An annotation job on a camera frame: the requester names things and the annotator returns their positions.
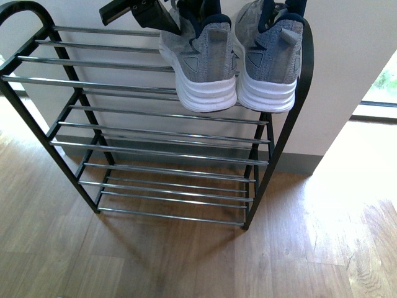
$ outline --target heel pull tab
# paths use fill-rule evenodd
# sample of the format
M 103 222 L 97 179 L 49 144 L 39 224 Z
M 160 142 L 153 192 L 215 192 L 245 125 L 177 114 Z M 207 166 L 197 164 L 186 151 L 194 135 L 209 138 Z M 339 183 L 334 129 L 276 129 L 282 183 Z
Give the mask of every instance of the heel pull tab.
M 284 28 L 281 30 L 280 37 L 291 47 L 294 47 L 300 41 L 300 34 Z
M 221 81 L 225 69 L 225 53 L 228 42 L 228 31 L 223 29 L 208 30 L 208 69 L 209 82 Z

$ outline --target baseboard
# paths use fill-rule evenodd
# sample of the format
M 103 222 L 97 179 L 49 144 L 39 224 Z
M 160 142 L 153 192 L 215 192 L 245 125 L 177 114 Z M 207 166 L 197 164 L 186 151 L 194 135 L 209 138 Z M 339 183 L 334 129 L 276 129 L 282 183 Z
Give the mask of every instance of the baseboard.
M 71 143 L 82 143 L 89 144 L 90 138 L 85 137 L 72 137 L 67 135 L 57 136 L 57 140 L 60 142 L 71 142 Z M 247 158 L 249 150 L 243 149 L 229 149 L 229 148 L 202 148 L 191 145 L 175 145 L 175 144 L 164 144 L 164 143 L 149 143 L 149 142 L 131 142 L 125 140 L 109 140 L 108 145 L 115 147 L 128 147 L 142 150 L 157 150 L 166 152 L 177 152 L 186 153 L 189 152 L 191 155 L 208 155 L 208 156 L 233 156 L 236 158 Z M 78 147 L 63 147 L 65 153 L 68 156 L 83 156 L 86 152 L 85 149 Z M 262 160 L 268 159 L 267 151 L 259 151 L 259 158 Z M 95 151 L 92 154 L 94 158 L 103 158 L 104 154 L 99 151 Z M 168 156 L 147 156 L 147 155 L 132 155 L 125 153 L 114 153 L 116 160 L 128 160 L 128 161 L 149 161 L 157 163 L 184 163 L 183 158 L 170 158 Z M 305 155 L 295 153 L 283 153 L 280 157 L 279 163 L 276 167 L 276 171 L 288 172 L 295 174 L 313 174 L 314 170 L 318 166 L 319 162 L 323 157 L 318 155 Z M 217 161 L 208 160 L 189 160 L 189 164 L 197 166 L 212 166 L 212 167 L 227 167 L 237 168 L 237 166 L 230 166 L 230 164 L 221 163 Z

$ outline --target chrome bar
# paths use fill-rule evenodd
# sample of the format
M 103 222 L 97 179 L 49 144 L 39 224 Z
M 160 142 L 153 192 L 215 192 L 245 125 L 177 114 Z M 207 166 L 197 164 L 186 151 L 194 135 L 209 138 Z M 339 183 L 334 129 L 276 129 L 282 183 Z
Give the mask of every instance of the chrome bar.
M 157 71 L 163 73 L 174 72 L 174 70 L 170 66 L 149 66 L 149 65 L 134 65 L 134 64 L 96 62 L 96 61 L 77 61 L 70 59 L 40 58 L 40 57 L 29 57 L 29 56 L 18 56 L 18 59 L 20 61 L 25 61 L 25 62 L 44 63 L 44 64 L 52 64 L 52 65 L 116 68 L 120 70 Z
M 47 40 L 36 40 L 36 42 L 39 45 L 47 45 L 55 48 L 82 48 L 86 50 L 103 50 L 103 51 L 150 53 L 150 54 L 159 53 L 159 50 L 157 48 L 126 47 L 121 45 L 94 45 L 90 43 L 78 43 L 78 42 L 51 42 Z
M 228 157 L 219 157 L 219 156 L 207 156 L 207 155 L 193 155 L 187 153 L 175 153 L 175 152 L 167 152 L 167 151 L 156 151 L 156 150 L 145 150 L 145 149 L 136 149 L 136 148 L 123 148 L 123 147 L 115 147 L 115 146 L 103 146 L 103 145 L 87 145 L 80 143 L 71 143 L 71 142 L 59 142 L 59 141 L 50 141 L 50 145 L 53 146 L 66 146 L 66 147 L 79 147 L 85 148 L 88 150 L 96 150 L 101 152 L 116 152 L 116 153 L 126 153 L 126 154 L 137 154 L 137 155 L 154 155 L 154 156 L 168 156 L 168 157 L 176 157 L 176 158 L 191 158 L 198 160 L 211 160 L 211 161 L 220 161 L 225 163 L 236 163 L 241 165 L 258 165 L 258 166 L 267 166 L 269 163 L 267 161 L 261 160 L 247 160 L 243 158 L 228 158 Z
M 85 163 L 86 166 L 91 166 L 94 168 L 103 169 L 114 169 L 119 171 L 137 171 L 143 173 L 154 173 L 154 174 L 170 174 L 183 177 L 196 177 L 205 179 L 219 179 L 227 181 L 236 181 L 243 183 L 254 183 L 255 179 L 244 178 L 239 175 L 232 174 L 217 174 L 217 173 L 207 173 L 200 171 L 187 171 L 183 169 L 167 169 L 167 168 L 155 168 L 150 166 L 133 166 L 133 165 L 100 165 L 97 163 Z
M 104 208 L 98 207 L 100 211 L 107 211 L 107 212 L 116 212 L 116 213 L 123 213 L 123 214 L 134 214 L 134 215 L 145 215 L 145 216 L 153 216 L 153 217 L 163 217 L 167 219 L 183 219 L 183 220 L 193 220 L 196 222 L 211 222 L 214 224 L 225 224 L 225 225 L 238 225 L 242 227 L 244 225 L 243 222 L 227 222 L 223 220 L 213 220 L 213 219 L 196 219 L 193 217 L 181 217 L 181 216 L 174 216 L 174 215 L 165 215 L 165 214 L 157 214 L 157 213 L 147 213 L 147 212 L 139 212 L 139 211 L 131 211 L 131 210 L 123 210 L 123 209 L 113 209 L 113 208 Z
M 123 132 L 136 132 L 136 133 L 144 133 L 144 134 L 155 134 L 155 135 L 170 135 L 177 137 L 186 137 L 186 138 L 204 138 L 211 140 L 221 140 L 228 142 L 242 142 L 242 143 L 255 143 L 255 144 L 268 144 L 269 140 L 258 140 L 255 138 L 235 138 L 235 137 L 224 137 L 219 135 L 201 135 L 194 133 L 182 133 L 182 132 L 163 132 L 160 130 L 145 130 L 145 129 L 125 129 L 120 127 L 111 127 L 106 125 L 91 125 L 91 124 L 80 124 L 80 123 L 71 123 L 71 122 L 58 122 L 59 125 L 65 127 L 76 127 L 80 129 L 101 129 L 101 130 L 118 130 Z
M 136 136 L 126 136 L 126 135 L 114 135 L 111 133 L 103 133 L 103 137 L 107 137 L 112 140 L 139 140 L 139 141 L 149 141 L 151 143 L 165 143 L 165 144 L 179 144 L 179 145 L 192 145 L 192 146 L 206 146 L 212 148 L 232 148 L 232 149 L 242 149 L 242 150 L 250 150 L 251 147 L 244 146 L 236 146 L 236 145 L 228 145 L 228 144 L 215 144 L 208 142 L 195 142 L 195 141 L 186 141 L 186 140 L 174 140 L 174 139 L 163 139 L 163 138 L 148 138 L 148 137 L 136 137 Z
M 179 101 L 177 97 L 161 97 L 161 96 L 144 96 L 136 94 L 125 94 L 125 93 L 110 93 L 110 92 L 99 92 L 99 91 L 88 91 L 83 90 L 83 94 L 86 95 L 100 95 L 100 96 L 113 96 L 113 97 L 127 97 L 127 98 L 137 98 L 137 99 L 152 99 L 156 101 Z
M 55 31 L 77 32 L 77 33 L 95 33 L 95 34 L 115 34 L 115 35 L 132 35 L 143 37 L 159 37 L 159 32 L 137 31 L 137 30 L 114 30 L 114 29 L 97 29 L 97 28 L 81 28 L 67 26 L 53 26 Z
M 81 82 L 81 81 L 65 81 L 62 79 L 27 78 L 23 76 L 2 76 L 2 79 L 7 82 L 18 82 L 18 83 L 27 83 L 27 84 L 42 84 L 42 85 L 65 86 L 65 87 L 74 87 L 74 88 L 94 88 L 94 89 L 130 91 L 130 92 L 139 92 L 139 93 L 143 92 L 143 93 L 176 95 L 176 90 L 173 88 L 134 87 L 134 86 L 113 85 L 113 84 L 89 83 L 89 82 Z
M 205 189 L 210 191 L 226 191 L 226 192 L 239 192 L 246 193 L 247 191 L 241 189 L 230 189 L 230 188 L 218 188 L 218 187 L 207 187 L 207 186 L 196 186 L 189 184 L 175 184 L 175 183 L 166 183 L 166 182 L 158 182 L 158 181 L 147 181 L 147 180 L 138 180 L 138 179 L 129 179 L 129 178 L 119 178 L 119 177 L 107 177 L 108 180 L 114 181 L 122 181 L 122 182 L 132 182 L 132 183 L 140 183 L 140 184 L 155 184 L 155 185 L 163 185 L 163 186 L 172 186 L 172 187 L 186 187 L 186 188 L 194 188 L 194 189 Z
M 256 120 L 246 120 L 246 119 L 235 119 L 235 118 L 222 118 L 215 116 L 194 116 L 194 115 L 179 115 L 179 114 L 163 114 L 157 112 L 144 112 L 144 111 L 134 111 L 134 110 L 121 110 L 121 109 L 110 109 L 104 107 L 86 107 L 86 106 L 70 106 L 72 109 L 79 109 L 84 111 L 93 112 L 109 112 L 109 113 L 119 113 L 119 114 L 132 114 L 132 115 L 145 115 L 145 116 L 158 116 L 158 117 L 172 117 L 179 119 L 192 119 L 192 120 L 210 120 L 210 121 L 220 121 L 220 122 L 231 122 L 231 123 L 243 123 L 243 124 L 254 124 L 254 125 L 266 125 L 268 121 L 256 121 Z
M 88 185 L 88 186 L 100 186 L 100 187 L 104 187 L 104 188 L 128 189 L 131 191 L 148 191 L 148 192 L 158 192 L 161 194 L 176 194 L 178 196 L 207 197 L 207 198 L 211 198 L 211 199 L 220 199 L 220 200 L 229 200 L 229 201 L 238 201 L 238 202 L 253 202 L 254 201 L 254 199 L 246 198 L 246 197 L 221 196 L 219 194 L 199 194 L 196 192 L 172 191 L 172 190 L 168 190 L 168 189 L 158 189 L 158 188 L 110 184 L 110 183 L 98 183 L 98 182 L 90 182 L 90 181 L 79 181 L 79 184 L 80 185 Z
M 137 199 L 159 200 L 159 201 L 166 201 L 166 202 L 178 202 L 178 203 L 187 203 L 187 204 L 196 204 L 196 205 L 236 208 L 236 209 L 246 208 L 245 205 L 229 205 L 229 204 L 218 204 L 218 203 L 209 203 L 209 202 L 200 202 L 200 201 L 185 201 L 185 200 L 178 200 L 178 199 L 168 199 L 165 197 L 141 196 L 141 195 L 137 195 L 137 194 L 124 194 L 121 192 L 101 191 L 101 193 L 107 194 L 109 196 L 134 197 Z

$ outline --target metal rod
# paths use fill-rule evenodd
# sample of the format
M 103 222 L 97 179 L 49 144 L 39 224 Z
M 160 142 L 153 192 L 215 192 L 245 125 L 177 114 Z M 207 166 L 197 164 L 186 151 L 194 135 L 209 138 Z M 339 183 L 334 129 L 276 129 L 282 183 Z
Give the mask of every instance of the metal rod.
M 139 212 L 139 211 L 131 211 L 131 210 L 123 210 L 123 209 L 112 209 L 112 208 L 104 208 L 98 207 L 100 211 L 107 211 L 107 212 L 116 212 L 116 213 L 123 213 L 123 214 L 134 214 L 134 215 L 145 215 L 145 216 L 153 216 L 153 217 L 162 217 L 167 219 L 183 219 L 183 220 L 193 220 L 196 222 L 211 222 L 214 224 L 225 224 L 225 225 L 238 225 L 242 227 L 244 223 L 242 222 L 227 222 L 223 220 L 213 220 L 213 219 L 196 219 L 193 217 L 181 217 L 181 216 L 174 216 L 174 215 L 165 215 L 165 214 L 157 214 L 157 213 L 147 213 L 147 212 Z
M 96 29 L 96 28 L 81 28 L 81 27 L 67 27 L 67 26 L 53 26 L 55 31 L 77 32 L 77 33 L 95 33 L 95 34 L 115 34 L 115 35 L 132 35 L 142 37 L 159 37 L 159 32 L 152 31 L 134 31 L 134 30 L 114 30 L 114 29 Z
M 111 169 L 107 169 L 107 170 L 106 170 L 106 173 L 105 173 L 104 179 L 102 180 L 102 183 L 107 183 L 107 181 L 109 180 L 109 176 L 110 176 L 111 173 L 112 173 L 112 170 L 111 170 Z M 99 188 L 97 197 L 95 198 L 95 201 L 94 201 L 94 203 L 95 203 L 96 206 L 99 205 L 100 200 L 102 199 L 102 195 L 103 195 L 103 191 L 104 191 L 104 190 L 105 190 L 105 187 L 103 187 L 103 186 Z
M 243 158 L 193 155 L 193 154 L 187 154 L 187 153 L 175 153 L 175 152 L 168 152 L 168 151 L 145 150 L 145 149 L 136 149 L 136 148 L 123 148 L 123 147 L 115 147 L 115 146 L 86 145 L 86 144 L 80 144 L 80 143 L 59 142 L 59 141 L 51 141 L 50 144 L 53 146 L 79 147 L 79 148 L 85 148 L 85 149 L 102 151 L 102 152 L 117 152 L 117 153 L 137 154 L 137 155 L 154 155 L 154 156 L 168 156 L 168 157 L 176 157 L 176 158 L 191 158 L 191 159 L 198 159 L 198 160 L 211 160 L 211 161 L 221 161 L 221 162 L 225 162 L 225 163 L 236 163 L 236 164 L 241 164 L 241 165 L 267 166 L 269 164 L 267 161 L 247 160 L 247 159 L 243 159 Z
M 90 186 L 101 186 L 101 187 L 105 187 L 105 188 L 128 189 L 131 191 L 148 191 L 148 192 L 159 192 L 161 194 L 176 194 L 178 196 L 208 197 L 211 199 L 221 199 L 221 200 L 238 201 L 238 202 L 252 202 L 253 201 L 253 199 L 251 199 L 251 198 L 247 199 L 244 197 L 221 196 L 218 194 L 199 194 L 196 192 L 172 191 L 172 190 L 168 190 L 168 189 L 158 189 L 158 188 L 110 184 L 110 183 L 98 183 L 98 182 L 91 182 L 91 181 L 79 181 L 79 184 L 90 185 Z
M 258 150 L 254 150 L 254 159 L 258 159 L 259 155 L 258 155 Z M 254 183 L 254 187 L 255 187 L 255 194 L 259 189 L 259 167 L 257 165 L 254 166 L 254 179 L 256 180 Z
M 127 129 L 120 127 L 112 127 L 106 125 L 91 125 L 91 124 L 80 124 L 71 122 L 59 122 L 59 125 L 65 127 L 76 127 L 80 129 L 104 129 L 104 130 L 116 130 L 121 132 L 135 132 L 144 134 L 154 134 L 154 135 L 169 135 L 174 137 L 186 137 L 186 138 L 204 138 L 210 140 L 221 140 L 228 142 L 243 142 L 243 143 L 257 143 L 257 144 L 268 144 L 268 140 L 258 140 L 255 138 L 236 138 L 236 137 L 226 137 L 219 135 L 202 135 L 196 133 L 182 133 L 182 132 L 164 132 L 160 130 L 146 130 L 146 129 Z
M 216 144 L 216 143 L 208 143 L 208 142 L 195 142 L 195 141 L 186 141 L 186 140 L 175 140 L 175 139 L 163 139 L 163 138 L 148 138 L 148 137 L 137 137 L 137 136 L 126 136 L 126 135 L 114 135 L 112 133 L 103 133 L 104 137 L 112 140 L 131 140 L 131 141 L 149 141 L 152 143 L 165 143 L 165 144 L 178 144 L 178 145 L 192 145 L 192 146 L 206 146 L 212 148 L 232 148 L 232 149 L 241 149 L 241 150 L 250 150 L 250 147 L 244 146 L 236 146 L 236 145 L 228 145 L 228 144 Z
M 59 132 L 61 125 L 59 122 L 65 121 L 66 118 L 69 116 L 71 108 L 70 105 L 76 104 L 80 98 L 80 90 L 75 90 L 73 95 L 70 97 L 64 108 L 62 109 L 61 113 L 59 114 L 58 118 L 54 121 L 53 125 L 47 132 L 47 137 L 49 140 L 55 138 L 55 135 Z
M 91 140 L 91 145 L 96 145 L 99 141 L 99 137 L 100 137 L 99 134 L 95 134 Z M 93 152 L 94 152 L 94 150 L 86 151 L 86 154 L 84 155 L 84 157 L 82 158 L 82 160 L 80 162 L 79 168 L 77 169 L 77 171 L 74 174 L 77 180 L 79 180 L 81 175 L 83 175 L 83 171 L 86 168 L 85 164 L 89 161 Z
M 77 42 L 50 42 L 47 40 L 36 40 L 39 45 L 46 45 L 55 48 L 80 48 L 86 50 L 102 50 L 102 51 L 118 51 L 118 52 L 132 52 L 132 53 L 150 53 L 158 54 L 157 48 L 140 48 L 140 47 L 126 47 L 121 45 L 93 45 L 89 43 Z
M 246 197 L 249 197 L 250 193 L 249 193 L 249 183 L 244 183 L 244 187 L 246 190 Z M 249 214 L 249 210 L 250 210 L 250 204 L 249 202 L 246 202 L 246 210 L 245 210 L 245 220 L 247 221 L 248 218 L 248 214 Z
M 269 124 L 269 122 L 266 121 L 266 119 L 267 119 L 267 118 L 266 118 L 266 114 L 267 114 L 267 113 L 265 113 L 265 112 L 261 112 L 261 115 L 259 116 L 259 120 L 260 120 L 260 121 L 265 121 L 266 123 Z M 264 127 L 258 125 L 258 126 L 256 127 L 256 131 L 255 131 L 255 136 L 254 136 L 254 138 L 255 138 L 256 140 L 260 140 L 260 139 L 262 138 L 263 131 L 264 131 Z M 251 149 L 251 152 L 249 153 L 249 157 L 248 157 L 250 160 L 251 160 L 251 159 L 254 159 L 255 156 L 258 157 L 258 155 L 257 155 L 258 148 L 259 148 L 259 144 L 258 144 L 258 143 L 252 143 L 252 149 Z M 245 170 L 245 173 L 244 173 L 244 177 L 245 177 L 245 178 L 248 178 L 249 175 L 251 174 L 251 171 L 252 171 L 252 165 L 247 165 L 246 170 Z
M 186 204 L 227 207 L 227 208 L 236 208 L 236 209 L 245 208 L 245 205 L 229 205 L 229 204 L 218 204 L 218 203 L 200 202 L 200 201 L 186 201 L 186 200 L 178 200 L 178 199 L 168 199 L 165 197 L 141 196 L 141 195 L 137 195 L 137 194 L 124 194 L 121 192 L 101 191 L 101 193 L 107 194 L 109 196 L 134 197 L 137 199 L 159 200 L 159 201 L 166 201 L 166 202 L 178 202 L 178 203 L 186 203 Z
M 125 93 L 110 93 L 110 92 L 100 92 L 100 91 L 89 91 L 84 90 L 83 94 L 87 95 L 100 95 L 100 96 L 112 96 L 112 97 L 126 97 L 134 99 L 152 99 L 155 101 L 179 101 L 177 97 L 164 97 L 164 96 L 148 96 L 148 95 L 137 95 L 137 94 L 125 94 Z
M 243 123 L 253 125 L 266 125 L 267 121 L 261 120 L 246 120 L 246 119 L 235 119 L 235 118 L 222 118 L 215 116 L 196 116 L 196 115 L 180 115 L 180 114 L 165 114 L 157 112 L 144 112 L 144 111 L 133 111 L 133 110 L 121 110 L 121 109 L 110 109 L 104 107 L 83 107 L 83 106 L 71 106 L 72 109 L 79 110 L 90 110 L 94 112 L 108 112 L 108 113 L 119 113 L 119 114 L 132 114 L 132 115 L 145 115 L 145 116 L 158 116 L 158 117 L 172 117 L 179 119 L 191 119 L 191 120 L 209 120 L 209 121 L 220 121 L 220 122 L 231 122 L 231 123 Z
M 29 56 L 18 56 L 21 61 L 32 63 L 44 63 L 52 65 L 68 65 L 68 66 L 83 66 L 83 67 L 97 67 L 97 68 L 115 68 L 120 70 L 141 70 L 141 71 L 156 71 L 163 73 L 173 73 L 174 70 L 170 66 L 149 66 L 136 65 L 125 63 L 110 63 L 110 62 L 96 62 L 96 61 L 79 61 L 69 59 L 54 59 L 54 58 L 40 58 Z
M 65 86 L 65 87 L 74 87 L 74 88 L 108 89 L 108 90 L 120 90 L 120 91 L 130 91 L 130 92 L 176 95 L 176 90 L 172 88 L 145 88 L 145 87 L 122 86 L 122 85 L 113 85 L 113 84 L 89 83 L 82 81 L 65 81 L 61 79 L 27 78 L 21 76 L 3 76 L 2 79 L 7 82 L 18 82 L 18 83 L 27 83 L 27 84 L 41 84 L 41 85 Z
M 218 187 L 208 187 L 208 186 L 196 186 L 191 184 L 176 184 L 176 183 L 166 183 L 166 182 L 158 182 L 158 181 L 147 181 L 147 180 L 139 180 L 139 179 L 128 179 L 128 178 L 119 178 L 119 177 L 107 177 L 108 180 L 114 181 L 123 181 L 123 182 L 132 182 L 132 183 L 140 183 L 140 184 L 155 184 L 155 185 L 163 185 L 163 186 L 172 186 L 172 187 L 186 187 L 186 188 L 194 188 L 194 189 L 205 189 L 210 191 L 225 191 L 225 192 L 239 192 L 245 193 L 246 191 L 241 189 L 230 189 L 230 188 L 218 188 Z
M 50 40 L 56 40 L 56 41 L 61 41 L 61 36 L 59 35 L 58 32 L 56 31 L 50 31 L 50 33 L 48 34 Z M 60 59 L 70 59 L 68 52 L 66 51 L 65 48 L 55 48 L 55 52 L 58 55 L 58 58 Z M 70 81 L 80 81 L 79 76 L 77 75 L 76 70 L 74 69 L 73 66 L 63 66 L 63 69 L 66 72 L 66 75 L 68 76 Z M 81 87 L 79 86 L 73 86 L 75 91 L 81 91 Z M 82 106 L 89 106 L 89 101 L 88 98 L 85 94 L 82 94 L 80 92 L 80 97 L 79 97 L 80 103 Z M 96 119 L 96 116 L 94 115 L 93 112 L 91 111 L 86 111 L 86 116 L 88 118 L 88 121 L 90 124 L 98 124 L 98 121 Z M 101 131 L 100 130 L 95 130 L 94 131 L 96 135 L 99 135 L 99 143 L 103 146 L 107 145 L 107 142 L 105 140 L 104 137 L 101 136 Z M 105 157 L 107 159 L 107 161 L 109 162 L 109 164 L 114 165 L 114 159 L 112 154 L 110 154 L 109 152 L 104 152 Z
M 142 173 L 170 174 L 170 175 L 184 176 L 184 177 L 219 179 L 219 180 L 236 181 L 236 182 L 244 182 L 244 183 L 255 182 L 255 179 L 247 179 L 238 175 L 216 174 L 216 173 L 207 173 L 200 171 L 186 171 L 182 169 L 167 169 L 167 168 L 155 168 L 149 166 L 133 166 L 133 165 L 110 166 L 110 165 L 100 165 L 96 163 L 86 163 L 86 166 L 91 166 L 95 168 L 104 168 L 104 169 L 116 169 L 120 171 L 137 171 Z

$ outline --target rack leg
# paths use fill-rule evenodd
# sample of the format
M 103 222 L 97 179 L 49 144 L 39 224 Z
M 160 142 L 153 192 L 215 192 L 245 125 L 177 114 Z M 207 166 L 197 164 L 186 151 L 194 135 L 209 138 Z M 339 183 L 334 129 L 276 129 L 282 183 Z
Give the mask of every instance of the rack leg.
M 98 138 L 99 138 L 99 136 L 95 135 L 95 137 L 92 138 L 91 145 L 97 145 Z M 83 156 L 82 160 L 80 161 L 79 168 L 77 169 L 77 171 L 74 174 L 77 180 L 80 180 L 81 175 L 83 175 L 83 171 L 86 169 L 85 163 L 87 163 L 89 161 L 93 152 L 94 152 L 94 150 L 87 150 L 86 154 Z
M 57 41 L 57 42 L 61 42 L 62 41 L 61 36 L 56 31 L 51 31 L 48 34 L 48 36 L 53 41 Z M 56 52 L 56 54 L 58 55 L 58 57 L 60 59 L 68 59 L 68 60 L 70 59 L 69 54 L 68 54 L 68 52 L 66 51 L 65 48 L 56 47 L 55 48 L 55 52 Z M 80 81 L 79 77 L 77 75 L 77 72 L 76 72 L 76 70 L 74 69 L 73 66 L 66 66 L 65 65 L 63 68 L 65 69 L 66 74 L 68 75 L 68 78 L 70 80 L 72 80 L 72 81 Z M 83 90 L 81 88 L 75 88 L 74 90 L 75 91 L 79 91 L 79 94 L 80 94 L 79 100 L 81 102 L 81 105 L 89 107 L 90 104 L 89 104 L 88 98 L 87 98 L 87 96 L 85 94 L 82 93 Z M 97 121 L 93 111 L 86 111 L 86 115 L 87 115 L 87 118 L 88 118 L 90 124 L 98 125 L 98 121 Z M 99 136 L 99 143 L 102 146 L 107 146 L 106 139 L 102 136 L 102 131 L 101 130 L 94 130 L 94 132 L 95 132 L 96 135 Z M 108 163 L 110 165 L 114 165 L 115 161 L 114 161 L 113 155 L 110 152 L 104 152 L 104 154 L 105 154 L 105 157 L 106 157 Z
M 249 183 L 245 183 L 245 190 L 246 190 L 246 198 L 249 198 Z M 246 209 L 245 209 L 245 218 L 247 221 L 248 219 L 248 214 L 249 214 L 249 202 L 246 202 Z
M 243 229 L 248 230 L 252 219 L 256 213 L 259 203 L 262 200 L 263 195 L 270 179 L 273 175 L 275 167 L 279 162 L 280 156 L 287 144 L 287 141 L 291 135 L 292 129 L 298 119 L 299 113 L 302 110 L 303 104 L 305 103 L 306 97 L 309 93 L 311 80 L 313 77 L 314 68 L 314 46 L 313 46 L 313 34 L 311 33 L 311 28 L 309 23 L 305 23 L 305 29 L 303 30 L 303 41 L 302 41 L 302 69 L 300 74 L 300 79 L 298 81 L 298 86 L 295 91 L 295 105 L 292 110 L 288 113 L 287 119 L 284 122 L 283 129 L 281 131 L 280 137 L 277 140 L 277 144 L 274 148 L 274 153 L 271 156 L 271 161 L 266 169 L 265 175 L 262 179 L 259 190 L 254 198 L 254 203 L 252 204 L 251 210 L 247 216 L 246 222 Z
M 274 153 L 274 141 L 275 141 L 272 114 L 270 113 L 266 114 L 266 121 L 268 121 L 268 124 L 266 125 L 266 131 L 267 131 L 267 139 L 270 141 L 270 143 L 267 146 L 267 149 L 269 151 L 269 161 L 270 161 L 272 160 L 272 156 Z
M 261 115 L 259 116 L 259 120 L 260 121 L 266 121 L 267 120 L 267 113 L 261 113 Z M 264 131 L 264 125 L 258 125 L 256 127 L 256 131 L 255 131 L 255 139 L 256 140 L 260 140 L 262 138 L 263 135 L 263 131 Z M 255 157 L 257 156 L 257 151 L 259 148 L 259 144 L 252 144 L 252 148 L 251 151 L 249 152 L 249 159 L 255 159 Z M 249 175 L 251 174 L 252 171 L 252 166 L 247 165 L 246 170 L 244 172 L 244 177 L 245 178 L 249 178 Z
M 34 135 L 38 138 L 40 143 L 46 149 L 46 151 L 51 155 L 51 157 L 55 160 L 57 165 L 61 168 L 62 172 L 66 175 L 66 177 L 70 180 L 74 188 L 80 193 L 83 199 L 87 202 L 88 206 L 95 212 L 100 213 L 95 203 L 90 198 L 89 194 L 86 190 L 78 183 L 78 180 L 74 176 L 73 172 L 69 169 L 69 166 L 62 159 L 57 150 L 49 144 L 49 139 L 42 131 L 40 126 L 37 124 L 35 119 L 30 115 L 29 111 L 26 109 L 25 105 L 20 100 L 19 96 L 15 93 L 15 91 L 10 87 L 8 83 L 5 83 L 0 80 L 0 90 L 7 97 L 9 102 L 12 104 L 14 109 L 19 113 L 19 115 L 23 118 L 25 123 L 29 126 Z
M 105 173 L 105 177 L 104 177 L 104 179 L 103 179 L 103 181 L 102 181 L 103 184 L 107 183 L 107 181 L 109 180 L 109 176 L 110 176 L 111 172 L 112 172 L 112 169 L 107 169 L 107 171 L 106 171 L 106 173 Z M 100 200 L 102 199 L 102 195 L 103 195 L 102 191 L 104 191 L 104 190 L 105 190 L 105 187 L 104 187 L 104 186 L 102 186 L 101 188 L 99 188 L 98 195 L 97 195 L 97 197 L 95 198 L 95 205 L 96 205 L 96 206 L 99 206 L 99 202 L 100 202 Z

